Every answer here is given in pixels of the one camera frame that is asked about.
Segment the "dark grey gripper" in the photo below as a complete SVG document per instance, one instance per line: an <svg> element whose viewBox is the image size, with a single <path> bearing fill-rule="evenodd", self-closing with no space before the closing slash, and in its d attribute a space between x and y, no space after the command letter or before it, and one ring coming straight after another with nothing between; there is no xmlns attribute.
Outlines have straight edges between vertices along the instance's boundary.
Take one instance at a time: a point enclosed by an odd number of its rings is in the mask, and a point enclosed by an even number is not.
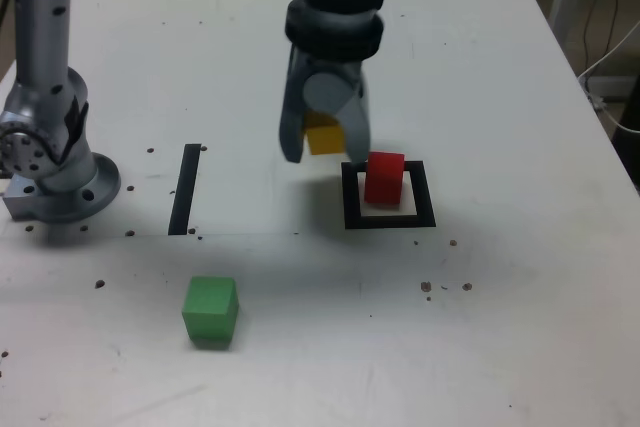
<svg viewBox="0 0 640 427"><path fill-rule="evenodd" d="M279 124L280 147L290 163L298 164L302 159L307 106L340 125L352 163L367 160L371 127L360 61L323 60L291 45Z"/></svg>

